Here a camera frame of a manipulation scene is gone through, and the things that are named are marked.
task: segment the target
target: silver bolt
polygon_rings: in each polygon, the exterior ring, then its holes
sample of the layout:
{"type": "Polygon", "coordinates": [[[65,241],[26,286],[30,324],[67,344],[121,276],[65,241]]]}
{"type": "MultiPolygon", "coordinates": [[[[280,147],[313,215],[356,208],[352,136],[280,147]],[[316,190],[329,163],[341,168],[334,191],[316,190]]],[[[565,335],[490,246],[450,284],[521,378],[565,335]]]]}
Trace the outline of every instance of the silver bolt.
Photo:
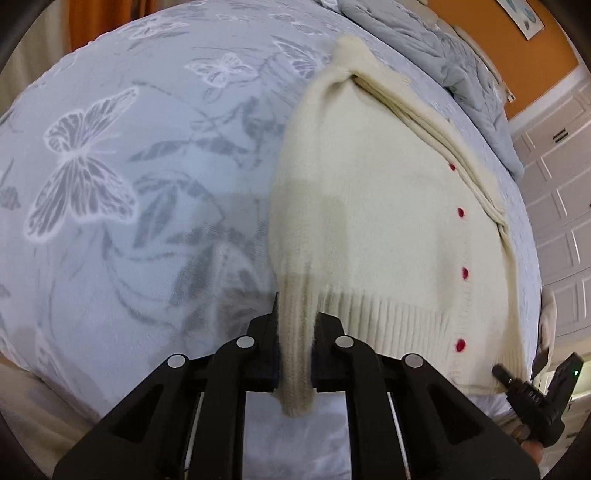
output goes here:
{"type": "Polygon", "coordinates": [[[416,353],[411,353],[404,357],[404,363],[406,363],[410,368],[419,368],[423,366],[424,360],[423,357],[417,355],[416,353]]]}
{"type": "Polygon", "coordinates": [[[250,347],[252,347],[252,345],[255,344],[255,339],[253,337],[249,337],[248,335],[245,335],[243,337],[240,337],[238,340],[236,340],[236,344],[240,348],[250,348],[250,347]]]}
{"type": "Polygon", "coordinates": [[[341,335],[335,340],[337,346],[341,348],[350,348],[353,346],[353,339],[347,335],[341,335]]]}
{"type": "Polygon", "coordinates": [[[170,368],[179,368],[184,365],[185,359],[183,355],[171,355],[168,357],[167,363],[170,368]]]}

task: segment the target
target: knit sweater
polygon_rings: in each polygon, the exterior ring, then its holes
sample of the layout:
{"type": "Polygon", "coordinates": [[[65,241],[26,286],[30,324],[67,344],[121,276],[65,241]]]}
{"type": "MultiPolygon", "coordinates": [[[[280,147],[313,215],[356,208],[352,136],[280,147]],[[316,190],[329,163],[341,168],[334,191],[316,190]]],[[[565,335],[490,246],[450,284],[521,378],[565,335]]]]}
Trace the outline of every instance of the knit sweater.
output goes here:
{"type": "Polygon", "coordinates": [[[280,399],[312,403],[317,311],[377,353],[416,352],[465,394],[525,378],[517,272],[501,196],[459,133],[355,37],[290,119],[271,193],[280,399]]]}

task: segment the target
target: white wardrobe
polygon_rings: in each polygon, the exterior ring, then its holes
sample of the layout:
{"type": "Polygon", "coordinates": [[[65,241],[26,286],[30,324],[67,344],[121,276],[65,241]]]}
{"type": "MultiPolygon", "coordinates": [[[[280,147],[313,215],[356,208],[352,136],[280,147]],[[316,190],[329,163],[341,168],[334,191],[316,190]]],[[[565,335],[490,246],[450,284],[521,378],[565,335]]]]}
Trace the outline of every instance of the white wardrobe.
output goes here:
{"type": "Polygon", "coordinates": [[[514,146],[542,283],[556,295],[557,344],[591,338],[591,83],[525,127],[514,146]]]}

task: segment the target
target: bedsheet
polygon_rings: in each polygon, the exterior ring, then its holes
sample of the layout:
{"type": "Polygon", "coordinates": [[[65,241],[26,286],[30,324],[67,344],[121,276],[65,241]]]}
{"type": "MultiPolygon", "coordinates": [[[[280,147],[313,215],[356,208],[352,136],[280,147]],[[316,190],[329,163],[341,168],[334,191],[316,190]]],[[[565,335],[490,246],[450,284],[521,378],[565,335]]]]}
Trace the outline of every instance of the bedsheet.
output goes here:
{"type": "MultiPolygon", "coordinates": [[[[197,0],[132,22],[63,58],[0,118],[2,353],[98,419],[169,354],[213,353],[269,312],[282,132],[342,34],[407,75],[497,176],[531,363],[540,275],[517,185],[449,93],[313,0],[197,0]]],[[[296,424],[249,396],[246,478],[350,475],[344,398],[316,401],[296,424]]]]}

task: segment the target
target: gray bedspread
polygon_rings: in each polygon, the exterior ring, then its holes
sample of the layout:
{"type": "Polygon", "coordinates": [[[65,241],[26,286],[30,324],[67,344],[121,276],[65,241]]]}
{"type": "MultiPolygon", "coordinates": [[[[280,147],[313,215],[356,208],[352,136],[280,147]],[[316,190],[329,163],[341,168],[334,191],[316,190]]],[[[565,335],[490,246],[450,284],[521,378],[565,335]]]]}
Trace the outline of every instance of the gray bedspread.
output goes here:
{"type": "Polygon", "coordinates": [[[392,0],[339,0],[339,8],[448,89],[511,176],[523,176],[494,77],[464,41],[425,25],[392,0]]]}

